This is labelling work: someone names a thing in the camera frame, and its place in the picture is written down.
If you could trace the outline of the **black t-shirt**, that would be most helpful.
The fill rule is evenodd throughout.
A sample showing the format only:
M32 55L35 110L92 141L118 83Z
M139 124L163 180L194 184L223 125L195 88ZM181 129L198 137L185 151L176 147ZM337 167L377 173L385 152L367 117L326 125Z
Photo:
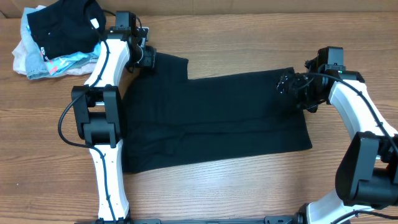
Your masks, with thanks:
M125 92L124 172L312 147L303 112L276 90L292 68L191 80L187 66L158 54Z

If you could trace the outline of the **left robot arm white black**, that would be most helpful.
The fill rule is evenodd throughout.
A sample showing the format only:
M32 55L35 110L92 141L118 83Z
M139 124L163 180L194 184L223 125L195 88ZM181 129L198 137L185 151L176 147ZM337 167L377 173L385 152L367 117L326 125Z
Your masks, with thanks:
M99 195L97 223L130 223L122 171L126 124L119 83L123 70L155 67L149 28L129 11L116 12L116 23L104 32L100 55L84 85L72 89L72 108L79 137L89 149Z

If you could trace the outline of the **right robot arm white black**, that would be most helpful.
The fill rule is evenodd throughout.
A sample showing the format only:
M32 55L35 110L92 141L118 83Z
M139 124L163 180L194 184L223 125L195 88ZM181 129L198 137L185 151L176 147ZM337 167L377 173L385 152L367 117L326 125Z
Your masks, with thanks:
M302 110L314 113L326 103L340 114L351 143L335 188L295 215L265 217L265 223L349 223L362 214L397 219L381 213L397 206L397 130L371 100L362 75L344 66L343 56L341 47L322 48L305 62L307 72L285 73L277 83L277 91L292 95Z

